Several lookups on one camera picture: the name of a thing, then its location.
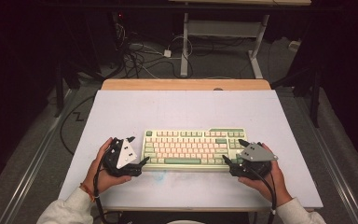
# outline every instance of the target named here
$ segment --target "handheld controller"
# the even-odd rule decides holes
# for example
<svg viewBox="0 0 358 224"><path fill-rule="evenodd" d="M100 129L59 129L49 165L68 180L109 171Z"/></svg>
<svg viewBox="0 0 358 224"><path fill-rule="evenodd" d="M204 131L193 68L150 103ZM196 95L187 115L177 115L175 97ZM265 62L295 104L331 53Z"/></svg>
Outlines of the handheld controller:
<svg viewBox="0 0 358 224"><path fill-rule="evenodd" d="M144 158L139 164L132 164L137 156L133 151L130 142L135 137L126 139L114 139L112 144L106 150L103 156L103 167L107 173L120 177L123 175L139 176L142 173L142 167L146 164L149 158Z"/></svg>
<svg viewBox="0 0 358 224"><path fill-rule="evenodd" d="M265 150L260 143L248 143L242 139L239 139L239 142L245 147L241 153L243 162L235 163L223 156L231 175L244 176L252 180L260 179L258 176L268 175L271 171L271 161L276 161L278 157Z"/></svg>

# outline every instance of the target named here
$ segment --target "white table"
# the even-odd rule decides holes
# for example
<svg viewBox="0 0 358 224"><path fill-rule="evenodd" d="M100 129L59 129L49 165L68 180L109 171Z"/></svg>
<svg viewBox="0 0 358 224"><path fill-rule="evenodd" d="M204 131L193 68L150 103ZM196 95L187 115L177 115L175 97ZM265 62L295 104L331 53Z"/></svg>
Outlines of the white table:
<svg viewBox="0 0 358 224"><path fill-rule="evenodd" d="M310 0L170 0L173 2L210 3L210 4L240 4L240 5L270 5L274 6L309 6ZM201 21L190 20L188 13L185 13L183 31L183 53L181 61L181 77L187 77L188 66L188 36L189 35L213 35L231 37L255 37L253 50L248 51L250 64L254 71L255 78L263 78L260 66L257 61L257 53L263 40L264 33L269 21L269 15L264 15L258 22L244 21Z"/></svg>
<svg viewBox="0 0 358 224"><path fill-rule="evenodd" d="M146 129L243 127L249 141L279 157L287 188L308 209L323 207L275 91L99 91L63 183L61 199L78 187L108 137ZM229 173L143 172L101 195L103 206L147 211L267 211L270 202Z"/></svg>

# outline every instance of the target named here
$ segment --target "white sleeve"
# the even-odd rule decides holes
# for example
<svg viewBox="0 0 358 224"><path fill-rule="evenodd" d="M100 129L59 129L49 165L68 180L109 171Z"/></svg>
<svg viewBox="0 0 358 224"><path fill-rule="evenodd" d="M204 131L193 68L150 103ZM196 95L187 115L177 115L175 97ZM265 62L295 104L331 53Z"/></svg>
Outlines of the white sleeve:
<svg viewBox="0 0 358 224"><path fill-rule="evenodd" d="M317 212L307 212L297 198L277 208L277 214L285 224L324 224Z"/></svg>
<svg viewBox="0 0 358 224"><path fill-rule="evenodd" d="M88 193L76 188L67 200L59 199L51 203L36 223L92 223L91 206Z"/></svg>

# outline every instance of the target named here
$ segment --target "person's right hand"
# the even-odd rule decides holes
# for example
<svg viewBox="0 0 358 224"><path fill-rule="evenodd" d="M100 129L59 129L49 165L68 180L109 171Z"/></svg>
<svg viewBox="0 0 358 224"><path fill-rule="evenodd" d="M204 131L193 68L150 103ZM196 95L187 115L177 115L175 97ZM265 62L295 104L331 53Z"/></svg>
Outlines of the person's right hand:
<svg viewBox="0 0 358 224"><path fill-rule="evenodd" d="M265 144L262 145L263 148L266 150L271 151ZM279 168L279 165L276 161L271 161L271 172L270 175L267 175L265 177L266 181L269 183L272 189L276 190L277 195L277 206L280 206L284 203L290 202L293 198L287 191L286 185L284 184L284 177L282 170ZM270 202L272 201L271 193L269 192L269 189L267 186L263 183L261 180L251 180L246 177L239 177L238 181L240 181L242 184L252 188L256 189L260 192L263 197L265 197Z"/></svg>

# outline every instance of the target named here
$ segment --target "mechanical keyboard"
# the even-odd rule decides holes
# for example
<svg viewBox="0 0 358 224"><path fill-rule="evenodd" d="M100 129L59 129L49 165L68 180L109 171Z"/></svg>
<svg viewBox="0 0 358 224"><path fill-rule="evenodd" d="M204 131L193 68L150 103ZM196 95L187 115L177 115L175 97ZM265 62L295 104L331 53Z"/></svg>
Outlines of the mechanical keyboard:
<svg viewBox="0 0 358 224"><path fill-rule="evenodd" d="M223 155L241 163L247 140L243 128L210 130L146 130L142 147L143 160L150 160L144 170L227 171Z"/></svg>

